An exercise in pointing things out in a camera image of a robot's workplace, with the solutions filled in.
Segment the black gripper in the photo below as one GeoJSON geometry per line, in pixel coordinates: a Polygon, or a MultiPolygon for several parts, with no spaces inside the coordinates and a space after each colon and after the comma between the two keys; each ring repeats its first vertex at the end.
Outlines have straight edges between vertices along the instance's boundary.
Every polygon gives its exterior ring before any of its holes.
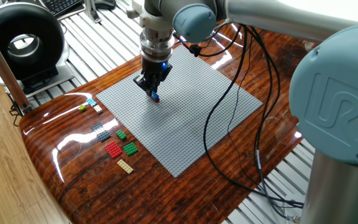
{"type": "Polygon", "coordinates": [[[134,83],[141,88],[148,96],[158,92],[158,86],[164,82],[172,69],[172,65],[166,60],[163,62],[152,62],[142,59],[142,75],[133,78],[134,83]]]}

